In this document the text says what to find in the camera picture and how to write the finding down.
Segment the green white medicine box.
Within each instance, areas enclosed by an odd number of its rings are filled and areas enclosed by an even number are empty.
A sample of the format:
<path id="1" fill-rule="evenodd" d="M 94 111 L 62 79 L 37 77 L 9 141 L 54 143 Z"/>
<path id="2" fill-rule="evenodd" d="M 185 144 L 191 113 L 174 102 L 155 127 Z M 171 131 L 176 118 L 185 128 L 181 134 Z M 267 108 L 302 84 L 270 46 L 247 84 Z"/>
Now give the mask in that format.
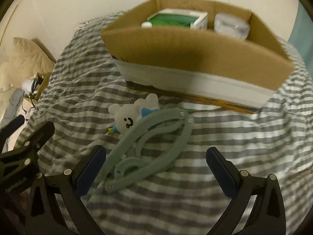
<path id="1" fill-rule="evenodd" d="M 186 9 L 163 9 L 148 17 L 150 25 L 171 25 L 190 29 L 206 30 L 208 13 Z"/>

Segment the white plush toy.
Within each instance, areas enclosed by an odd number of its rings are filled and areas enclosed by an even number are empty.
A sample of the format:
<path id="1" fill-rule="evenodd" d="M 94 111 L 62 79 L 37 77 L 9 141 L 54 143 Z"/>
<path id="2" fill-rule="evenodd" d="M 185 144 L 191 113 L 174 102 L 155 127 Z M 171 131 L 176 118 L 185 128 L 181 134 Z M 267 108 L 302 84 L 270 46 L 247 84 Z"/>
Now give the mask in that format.
<path id="1" fill-rule="evenodd" d="M 114 115 L 114 124 L 108 129 L 108 133 L 125 134 L 141 118 L 157 110 L 160 110 L 160 105 L 155 93 L 148 94 L 145 99 L 139 98 L 131 104 L 115 103 L 108 108 L 109 113 Z"/>

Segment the grey blue cloth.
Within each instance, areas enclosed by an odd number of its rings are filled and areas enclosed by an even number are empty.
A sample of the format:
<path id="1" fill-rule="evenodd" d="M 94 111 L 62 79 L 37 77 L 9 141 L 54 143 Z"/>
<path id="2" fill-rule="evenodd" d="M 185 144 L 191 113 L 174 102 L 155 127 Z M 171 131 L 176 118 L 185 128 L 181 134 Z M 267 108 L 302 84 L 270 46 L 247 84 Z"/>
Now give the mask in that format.
<path id="1" fill-rule="evenodd" d="M 8 125 L 12 120 L 17 117 L 19 108 L 23 101 L 24 91 L 22 89 L 16 89 L 14 91 L 11 91 L 11 93 L 12 94 L 7 101 L 7 107 L 1 119 L 1 128 Z"/>

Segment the clear cotton swab jar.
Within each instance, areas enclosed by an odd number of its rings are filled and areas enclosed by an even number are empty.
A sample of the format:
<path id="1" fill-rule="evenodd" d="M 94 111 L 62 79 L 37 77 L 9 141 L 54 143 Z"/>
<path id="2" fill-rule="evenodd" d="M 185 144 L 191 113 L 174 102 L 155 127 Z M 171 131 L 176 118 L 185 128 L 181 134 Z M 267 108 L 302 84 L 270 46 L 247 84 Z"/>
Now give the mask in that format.
<path id="1" fill-rule="evenodd" d="M 236 39 L 247 39 L 250 25 L 243 19 L 227 13 L 218 13 L 214 18 L 214 31 Z"/>

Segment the large brown cardboard box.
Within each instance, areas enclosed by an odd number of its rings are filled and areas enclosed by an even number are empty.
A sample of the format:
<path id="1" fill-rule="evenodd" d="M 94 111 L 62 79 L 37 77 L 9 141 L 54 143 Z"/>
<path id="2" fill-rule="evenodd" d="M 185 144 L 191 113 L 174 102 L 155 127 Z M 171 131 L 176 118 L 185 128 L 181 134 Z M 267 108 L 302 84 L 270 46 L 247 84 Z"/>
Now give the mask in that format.
<path id="1" fill-rule="evenodd" d="M 141 27 L 152 14 L 167 8 L 207 12 L 207 29 Z M 216 33 L 218 13 L 246 21 L 247 39 Z M 149 0 L 108 24 L 100 36 L 129 88 L 248 114 L 263 107 L 295 69 L 256 14 L 216 1 Z"/>

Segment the green folding clothes hanger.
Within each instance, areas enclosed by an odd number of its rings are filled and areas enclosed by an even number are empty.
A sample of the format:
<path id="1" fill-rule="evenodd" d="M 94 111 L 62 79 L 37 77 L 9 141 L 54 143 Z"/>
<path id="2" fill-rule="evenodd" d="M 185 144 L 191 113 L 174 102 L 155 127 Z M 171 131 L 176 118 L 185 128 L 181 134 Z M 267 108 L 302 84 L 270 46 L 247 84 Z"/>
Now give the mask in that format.
<path id="1" fill-rule="evenodd" d="M 194 125 L 185 109 L 157 110 L 137 121 L 109 152 L 97 183 L 108 194 L 171 168 L 182 154 Z"/>

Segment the small cluttered cardboard box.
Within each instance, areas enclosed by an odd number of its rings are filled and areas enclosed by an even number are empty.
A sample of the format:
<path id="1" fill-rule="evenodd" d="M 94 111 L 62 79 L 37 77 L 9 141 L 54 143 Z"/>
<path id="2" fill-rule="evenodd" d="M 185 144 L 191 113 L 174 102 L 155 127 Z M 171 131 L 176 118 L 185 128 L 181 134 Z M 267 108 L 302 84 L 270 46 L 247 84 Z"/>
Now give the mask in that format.
<path id="1" fill-rule="evenodd" d="M 41 94 L 49 84 L 51 72 L 40 74 L 37 73 L 22 83 L 24 98 L 34 105 L 39 101 Z"/>

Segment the small white bottle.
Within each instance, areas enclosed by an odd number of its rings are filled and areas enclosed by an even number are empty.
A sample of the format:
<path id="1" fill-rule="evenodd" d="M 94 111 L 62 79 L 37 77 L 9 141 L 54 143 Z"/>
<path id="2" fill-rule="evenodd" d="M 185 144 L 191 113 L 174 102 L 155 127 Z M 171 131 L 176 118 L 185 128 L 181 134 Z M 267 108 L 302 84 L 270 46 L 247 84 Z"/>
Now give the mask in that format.
<path id="1" fill-rule="evenodd" d="M 153 24 L 149 21 L 145 21 L 141 24 L 141 27 L 142 28 L 152 28 L 153 27 Z"/>

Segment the teal green curtain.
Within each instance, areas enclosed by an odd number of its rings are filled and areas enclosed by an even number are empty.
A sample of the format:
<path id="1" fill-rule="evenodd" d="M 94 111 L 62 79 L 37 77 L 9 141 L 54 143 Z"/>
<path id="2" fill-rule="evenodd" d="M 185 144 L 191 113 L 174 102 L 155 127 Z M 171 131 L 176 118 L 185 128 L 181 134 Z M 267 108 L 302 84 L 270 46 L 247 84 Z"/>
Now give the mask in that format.
<path id="1" fill-rule="evenodd" d="M 301 3 L 299 3 L 296 20 L 289 37 L 289 42 L 296 47 L 306 68 L 312 76 L 312 20 Z"/>

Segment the beige pillow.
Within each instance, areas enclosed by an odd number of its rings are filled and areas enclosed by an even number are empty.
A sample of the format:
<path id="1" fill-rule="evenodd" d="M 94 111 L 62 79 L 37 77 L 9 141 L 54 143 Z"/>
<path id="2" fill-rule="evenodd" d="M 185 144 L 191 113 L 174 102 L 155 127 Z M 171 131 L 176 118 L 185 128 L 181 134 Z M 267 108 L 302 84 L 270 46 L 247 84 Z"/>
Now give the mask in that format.
<path id="1" fill-rule="evenodd" d="M 8 62 L 8 74 L 15 88 L 37 73 L 52 72 L 55 63 L 32 40 L 14 37 Z"/>

